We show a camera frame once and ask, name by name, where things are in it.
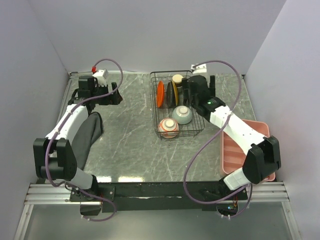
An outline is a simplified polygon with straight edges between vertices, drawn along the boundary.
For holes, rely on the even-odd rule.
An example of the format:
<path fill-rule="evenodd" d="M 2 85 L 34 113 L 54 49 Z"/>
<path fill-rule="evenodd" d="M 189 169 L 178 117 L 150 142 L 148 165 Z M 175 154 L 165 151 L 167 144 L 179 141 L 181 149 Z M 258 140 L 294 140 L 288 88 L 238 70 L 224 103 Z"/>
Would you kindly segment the orange white patterned bowl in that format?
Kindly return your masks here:
<path fill-rule="evenodd" d="M 166 139 L 175 138 L 179 134 L 179 124 L 173 118 L 164 118 L 158 124 L 158 132 Z"/>

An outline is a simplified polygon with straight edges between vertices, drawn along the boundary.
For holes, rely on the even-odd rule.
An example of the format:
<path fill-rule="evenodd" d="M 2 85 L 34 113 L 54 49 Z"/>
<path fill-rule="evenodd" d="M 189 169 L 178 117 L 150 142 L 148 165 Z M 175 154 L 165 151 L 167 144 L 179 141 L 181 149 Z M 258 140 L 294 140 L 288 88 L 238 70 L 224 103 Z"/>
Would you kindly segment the yellow patterned plate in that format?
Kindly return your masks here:
<path fill-rule="evenodd" d="M 171 83 L 172 83 L 172 87 L 173 87 L 175 106 L 178 106 L 179 105 L 178 88 L 173 80 L 171 81 Z"/>

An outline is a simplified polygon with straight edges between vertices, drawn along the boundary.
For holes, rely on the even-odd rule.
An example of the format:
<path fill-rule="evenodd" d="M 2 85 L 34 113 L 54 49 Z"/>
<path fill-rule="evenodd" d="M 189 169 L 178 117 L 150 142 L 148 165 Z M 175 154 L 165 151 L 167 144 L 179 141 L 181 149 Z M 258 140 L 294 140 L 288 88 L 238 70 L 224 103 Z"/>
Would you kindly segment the celadon green bowl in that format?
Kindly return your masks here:
<path fill-rule="evenodd" d="M 184 105 L 177 106 L 173 110 L 171 117 L 180 125 L 186 125 L 193 119 L 190 108 Z"/>

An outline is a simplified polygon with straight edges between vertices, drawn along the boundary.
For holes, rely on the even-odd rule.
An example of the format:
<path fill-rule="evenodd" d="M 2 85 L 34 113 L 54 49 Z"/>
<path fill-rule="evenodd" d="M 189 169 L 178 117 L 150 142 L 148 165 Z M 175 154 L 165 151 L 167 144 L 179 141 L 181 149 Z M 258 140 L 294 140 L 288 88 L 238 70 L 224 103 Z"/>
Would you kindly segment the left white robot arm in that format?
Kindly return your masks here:
<path fill-rule="evenodd" d="M 62 180 L 82 189 L 88 201 L 96 200 L 100 188 L 96 176 L 84 172 L 92 144 L 104 131 L 96 105 L 119 105 L 123 100 L 116 82 L 103 76 L 81 76 L 67 103 L 64 115 L 44 138 L 33 142 L 35 172 L 38 178 Z"/>

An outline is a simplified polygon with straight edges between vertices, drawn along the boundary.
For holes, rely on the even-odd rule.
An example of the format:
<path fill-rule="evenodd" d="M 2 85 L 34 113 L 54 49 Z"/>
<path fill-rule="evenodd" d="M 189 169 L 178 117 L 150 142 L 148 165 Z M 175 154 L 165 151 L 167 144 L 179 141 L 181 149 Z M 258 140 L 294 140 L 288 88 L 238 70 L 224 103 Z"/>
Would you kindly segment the orange plastic plate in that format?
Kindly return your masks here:
<path fill-rule="evenodd" d="M 158 108 L 161 108 L 163 106 L 164 97 L 165 97 L 165 86 L 163 81 L 160 80 L 157 85 L 157 91 L 156 91 L 156 106 Z"/>

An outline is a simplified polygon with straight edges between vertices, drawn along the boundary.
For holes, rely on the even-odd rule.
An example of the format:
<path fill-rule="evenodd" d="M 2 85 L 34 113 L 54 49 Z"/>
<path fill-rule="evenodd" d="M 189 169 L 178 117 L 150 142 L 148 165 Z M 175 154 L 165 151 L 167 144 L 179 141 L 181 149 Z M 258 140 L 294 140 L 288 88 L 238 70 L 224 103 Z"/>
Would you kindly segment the beige brown ceramic cup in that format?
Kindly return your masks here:
<path fill-rule="evenodd" d="M 184 77 L 181 74 L 175 74 L 172 76 L 172 81 L 175 83 L 175 86 L 177 87 L 177 90 L 179 93 L 182 92 L 183 86 L 182 86 L 182 79 Z"/>

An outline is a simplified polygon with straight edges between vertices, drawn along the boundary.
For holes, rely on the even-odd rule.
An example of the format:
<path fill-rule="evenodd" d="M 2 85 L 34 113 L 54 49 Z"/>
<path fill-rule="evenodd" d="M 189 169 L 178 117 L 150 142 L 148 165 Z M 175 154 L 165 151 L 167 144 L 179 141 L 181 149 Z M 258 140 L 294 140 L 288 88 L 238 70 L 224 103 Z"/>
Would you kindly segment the red floral lacquer plate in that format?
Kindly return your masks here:
<path fill-rule="evenodd" d="M 183 104 L 188 107 L 190 105 L 190 103 L 189 103 L 189 84 L 188 83 L 183 84 L 182 90 L 183 90 Z"/>

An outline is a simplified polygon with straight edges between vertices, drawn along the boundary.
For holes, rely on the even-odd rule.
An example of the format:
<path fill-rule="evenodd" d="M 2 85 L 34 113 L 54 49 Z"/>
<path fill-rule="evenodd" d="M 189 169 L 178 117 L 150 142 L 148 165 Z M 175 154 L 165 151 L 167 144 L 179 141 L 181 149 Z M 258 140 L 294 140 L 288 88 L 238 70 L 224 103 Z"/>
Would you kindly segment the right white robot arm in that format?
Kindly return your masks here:
<path fill-rule="evenodd" d="M 231 199 L 237 189 L 247 184 L 259 184 L 281 168 L 280 144 L 276 137 L 265 136 L 236 116 L 216 97 L 215 78 L 202 75 L 182 79 L 183 96 L 196 112 L 220 128 L 243 151 L 243 166 L 225 176 L 219 186 L 220 196 Z"/>

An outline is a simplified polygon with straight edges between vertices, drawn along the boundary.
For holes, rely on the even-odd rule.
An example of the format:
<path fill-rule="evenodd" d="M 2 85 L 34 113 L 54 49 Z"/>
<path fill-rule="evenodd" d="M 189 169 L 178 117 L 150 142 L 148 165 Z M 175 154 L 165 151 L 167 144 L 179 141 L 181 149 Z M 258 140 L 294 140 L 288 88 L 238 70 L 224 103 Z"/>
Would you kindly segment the black wire dish rack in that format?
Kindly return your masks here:
<path fill-rule="evenodd" d="M 150 73 L 150 98 L 154 130 L 161 139 L 194 137 L 205 128 L 204 118 L 192 109 L 183 93 L 182 79 L 190 70 Z"/>

